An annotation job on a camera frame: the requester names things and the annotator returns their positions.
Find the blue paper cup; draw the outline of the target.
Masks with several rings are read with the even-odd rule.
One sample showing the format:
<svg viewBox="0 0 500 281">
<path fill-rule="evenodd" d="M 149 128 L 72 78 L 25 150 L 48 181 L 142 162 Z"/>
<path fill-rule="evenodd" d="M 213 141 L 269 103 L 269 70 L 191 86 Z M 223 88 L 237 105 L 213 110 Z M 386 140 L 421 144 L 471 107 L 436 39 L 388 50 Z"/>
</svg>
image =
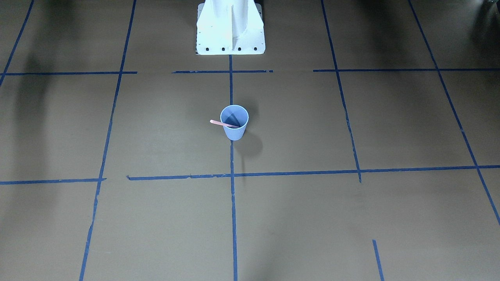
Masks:
<svg viewBox="0 0 500 281">
<path fill-rule="evenodd" d="M 220 112 L 220 121 L 235 128 L 223 126 L 224 132 L 231 141 L 240 140 L 249 121 L 248 111 L 241 105 L 229 105 Z"/>
</svg>

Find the pink chopstick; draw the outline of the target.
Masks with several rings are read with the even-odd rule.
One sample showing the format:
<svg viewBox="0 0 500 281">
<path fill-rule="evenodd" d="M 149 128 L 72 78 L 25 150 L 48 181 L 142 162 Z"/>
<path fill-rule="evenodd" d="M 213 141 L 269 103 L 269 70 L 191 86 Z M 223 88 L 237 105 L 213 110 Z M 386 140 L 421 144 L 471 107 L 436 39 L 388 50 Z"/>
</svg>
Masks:
<svg viewBox="0 0 500 281">
<path fill-rule="evenodd" d="M 234 125 L 232 125 L 232 124 L 223 123 L 223 122 L 216 121 L 216 120 L 213 120 L 213 119 L 211 119 L 209 122 L 210 122 L 210 123 L 212 123 L 212 124 L 216 124 L 216 125 L 218 125 L 218 126 L 225 126 L 225 127 L 228 127 L 228 128 L 233 128 L 233 129 L 240 128 L 239 126 L 234 126 Z"/>
</svg>

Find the white pedestal column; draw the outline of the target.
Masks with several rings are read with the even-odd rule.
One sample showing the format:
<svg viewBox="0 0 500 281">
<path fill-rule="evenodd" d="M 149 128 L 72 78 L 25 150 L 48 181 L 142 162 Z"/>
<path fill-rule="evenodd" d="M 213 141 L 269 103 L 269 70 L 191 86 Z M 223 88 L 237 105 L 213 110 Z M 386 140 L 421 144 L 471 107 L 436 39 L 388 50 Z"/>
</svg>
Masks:
<svg viewBox="0 0 500 281">
<path fill-rule="evenodd" d="M 261 55 L 266 51 L 263 8 L 254 0 L 206 0 L 198 5 L 198 55 Z"/>
</svg>

